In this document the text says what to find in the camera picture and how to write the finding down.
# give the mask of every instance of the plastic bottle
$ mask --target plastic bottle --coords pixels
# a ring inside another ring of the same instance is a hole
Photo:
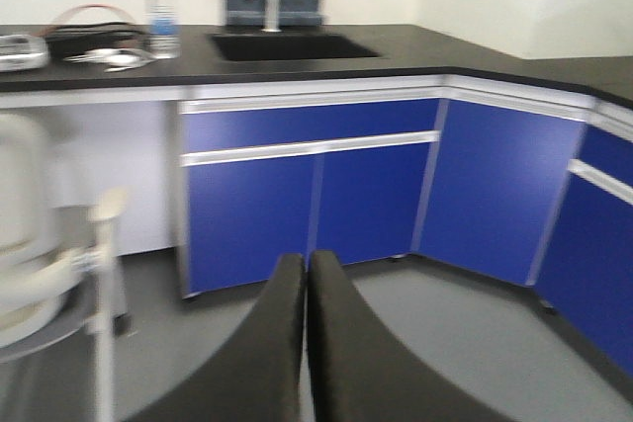
[[[180,55],[176,0],[147,0],[149,51],[156,58]]]

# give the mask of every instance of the sink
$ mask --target sink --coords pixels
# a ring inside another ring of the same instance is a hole
[[[211,42],[228,61],[270,61],[380,56],[343,35],[281,32],[279,34],[211,34]]]

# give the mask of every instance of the drawer front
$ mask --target drawer front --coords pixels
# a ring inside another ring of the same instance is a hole
[[[185,114],[185,151],[433,129],[438,99]]]
[[[611,177],[633,186],[633,143],[590,127],[579,158]]]

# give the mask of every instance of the white device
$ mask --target white device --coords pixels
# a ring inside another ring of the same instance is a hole
[[[49,60],[44,39],[24,34],[0,36],[0,71],[42,68]]]

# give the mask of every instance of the white chair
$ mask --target white chair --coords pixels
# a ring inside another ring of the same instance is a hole
[[[124,189],[104,194],[85,213],[94,243],[62,249],[59,211],[50,206],[46,131],[33,120],[0,113],[0,361],[25,356],[67,336],[46,331],[55,324],[69,291],[94,275],[93,301],[76,329],[96,338],[96,416],[113,419],[113,300],[125,308],[114,250],[115,220],[127,200]]]

